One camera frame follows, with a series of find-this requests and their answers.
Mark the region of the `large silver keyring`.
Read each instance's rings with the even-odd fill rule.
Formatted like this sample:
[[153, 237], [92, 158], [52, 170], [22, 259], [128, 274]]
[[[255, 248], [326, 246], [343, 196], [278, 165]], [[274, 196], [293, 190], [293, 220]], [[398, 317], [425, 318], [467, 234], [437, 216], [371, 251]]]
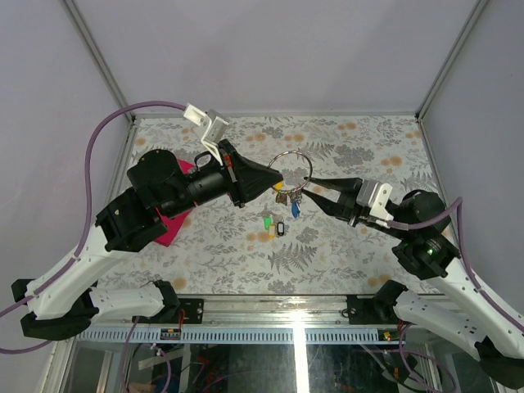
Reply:
[[308, 164], [309, 166], [309, 172], [308, 172], [308, 175], [304, 178], [303, 182], [298, 185], [298, 186], [295, 186], [295, 187], [292, 187], [292, 188], [289, 188], [289, 189], [277, 189], [275, 186], [272, 186], [272, 189], [276, 192], [276, 193], [282, 193], [282, 194], [290, 194], [290, 193], [293, 193], [293, 192], [297, 192], [297, 191], [301, 191], [304, 187], [306, 187], [310, 180], [312, 179], [312, 175], [313, 175], [313, 163], [311, 161], [311, 159], [306, 155], [304, 154], [302, 151], [296, 151], [296, 150], [290, 150], [290, 151], [283, 151], [279, 154], [277, 154], [270, 162], [269, 164], [267, 165], [267, 168], [268, 169], [272, 169], [273, 168], [273, 164], [279, 160], [280, 158], [284, 157], [284, 156], [287, 156], [287, 155], [296, 155], [296, 156], [300, 156], [302, 157], [305, 162]]

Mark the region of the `blue key tag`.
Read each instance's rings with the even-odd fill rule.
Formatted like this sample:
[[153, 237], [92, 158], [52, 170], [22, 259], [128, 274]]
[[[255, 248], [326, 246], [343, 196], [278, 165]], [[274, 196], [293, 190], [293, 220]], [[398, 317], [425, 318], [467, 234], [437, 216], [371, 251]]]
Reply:
[[291, 204], [291, 215], [294, 219], [297, 219], [300, 216], [300, 203], [298, 201], [293, 201]]

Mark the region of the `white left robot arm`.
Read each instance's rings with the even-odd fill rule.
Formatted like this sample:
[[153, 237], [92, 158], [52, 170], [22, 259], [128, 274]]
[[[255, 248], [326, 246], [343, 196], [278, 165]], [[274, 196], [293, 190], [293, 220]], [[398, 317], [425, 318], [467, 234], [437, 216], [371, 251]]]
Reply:
[[221, 160], [184, 173], [175, 155], [157, 149], [143, 155], [127, 176], [131, 186], [96, 217], [85, 243], [40, 278], [15, 281], [15, 300], [29, 297], [20, 325], [25, 337], [62, 341], [100, 322], [138, 318], [143, 323], [176, 323], [180, 301], [168, 281], [145, 287], [105, 290], [96, 282], [166, 234], [172, 219], [221, 196], [244, 207], [275, 184], [275, 169], [241, 156], [226, 139]]

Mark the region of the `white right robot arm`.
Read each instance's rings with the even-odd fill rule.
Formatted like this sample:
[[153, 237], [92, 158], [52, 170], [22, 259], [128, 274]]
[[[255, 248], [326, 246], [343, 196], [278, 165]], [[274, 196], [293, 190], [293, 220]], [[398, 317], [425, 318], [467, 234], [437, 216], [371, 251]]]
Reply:
[[331, 201], [304, 191], [328, 216], [354, 227], [363, 224], [399, 240], [392, 252], [400, 266], [446, 295], [464, 313], [452, 313], [424, 300], [405, 285], [389, 280], [373, 296], [373, 312], [383, 323], [414, 323], [462, 349], [494, 381], [513, 390], [523, 387], [523, 316], [474, 272], [462, 245], [443, 234], [461, 201], [445, 206], [439, 195], [421, 189], [391, 201], [388, 183], [361, 178], [312, 178], [335, 190]]

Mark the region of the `green key tag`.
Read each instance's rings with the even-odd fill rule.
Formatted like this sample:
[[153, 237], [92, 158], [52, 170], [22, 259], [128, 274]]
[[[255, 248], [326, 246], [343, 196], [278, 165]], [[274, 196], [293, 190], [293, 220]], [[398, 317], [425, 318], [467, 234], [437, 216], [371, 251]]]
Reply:
[[273, 223], [272, 218], [269, 216], [264, 217], [264, 228], [268, 229], [269, 226]]

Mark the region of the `yellow key tag with label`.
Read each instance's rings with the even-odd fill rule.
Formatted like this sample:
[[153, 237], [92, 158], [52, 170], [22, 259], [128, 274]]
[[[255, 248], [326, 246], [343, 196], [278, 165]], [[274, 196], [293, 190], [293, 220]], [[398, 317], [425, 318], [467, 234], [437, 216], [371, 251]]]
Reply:
[[270, 239], [274, 239], [277, 236], [277, 229], [275, 225], [270, 225], [268, 229], [268, 236]]

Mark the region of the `black key tag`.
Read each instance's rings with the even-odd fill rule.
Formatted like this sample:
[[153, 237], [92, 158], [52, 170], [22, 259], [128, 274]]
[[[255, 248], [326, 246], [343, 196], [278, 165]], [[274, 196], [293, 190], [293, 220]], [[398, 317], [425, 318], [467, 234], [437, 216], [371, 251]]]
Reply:
[[285, 234], [285, 224], [284, 222], [278, 222], [277, 223], [277, 235], [283, 236]]

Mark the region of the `floral table mat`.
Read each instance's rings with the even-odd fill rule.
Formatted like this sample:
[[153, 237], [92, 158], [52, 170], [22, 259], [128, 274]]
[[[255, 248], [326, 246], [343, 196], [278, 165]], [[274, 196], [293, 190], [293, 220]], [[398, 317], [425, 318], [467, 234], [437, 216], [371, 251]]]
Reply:
[[[302, 151], [318, 178], [360, 177], [392, 186], [392, 200], [415, 189], [434, 192], [436, 178], [418, 122], [411, 115], [233, 117], [226, 138], [245, 157], [268, 165], [283, 151]], [[309, 166], [296, 155], [277, 160], [286, 187]], [[363, 225], [325, 215], [309, 198], [294, 219], [268, 190], [244, 208], [225, 196], [192, 211], [168, 247], [151, 243], [99, 279], [106, 289], [169, 281], [180, 294], [373, 294], [386, 281], [419, 293], [431, 285], [407, 273], [392, 254], [397, 241]], [[274, 239], [264, 228], [284, 222]]]

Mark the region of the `red cloth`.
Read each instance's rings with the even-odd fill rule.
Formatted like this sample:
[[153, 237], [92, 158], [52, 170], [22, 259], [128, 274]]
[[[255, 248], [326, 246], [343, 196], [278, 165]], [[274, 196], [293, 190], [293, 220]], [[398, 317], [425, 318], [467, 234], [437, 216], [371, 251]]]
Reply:
[[[187, 174], [191, 169], [195, 167], [194, 164], [185, 160], [178, 160], [178, 164], [184, 174]], [[180, 228], [183, 226], [183, 223], [189, 215], [189, 213], [189, 210], [185, 211], [180, 215], [173, 217], [172, 219], [168, 218], [165, 215], [160, 215], [162, 223], [167, 227], [167, 232], [159, 236], [155, 240], [155, 243], [164, 247], [170, 246], [173, 240], [176, 238]]]

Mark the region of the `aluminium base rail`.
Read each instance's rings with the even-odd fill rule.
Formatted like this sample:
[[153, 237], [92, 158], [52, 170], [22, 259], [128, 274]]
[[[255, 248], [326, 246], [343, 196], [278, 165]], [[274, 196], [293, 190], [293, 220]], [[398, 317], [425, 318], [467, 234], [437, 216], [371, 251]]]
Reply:
[[213, 313], [236, 314], [255, 320], [294, 318], [304, 314], [313, 318], [324, 313], [338, 313], [356, 324], [364, 324], [366, 314], [361, 305], [370, 298], [359, 296], [212, 296], [206, 299], [178, 298], [173, 288], [143, 287], [134, 290], [108, 291], [88, 289], [64, 315], [65, 321], [78, 335], [96, 323], [117, 323], [138, 320], [149, 324], [201, 324], [210, 321]]

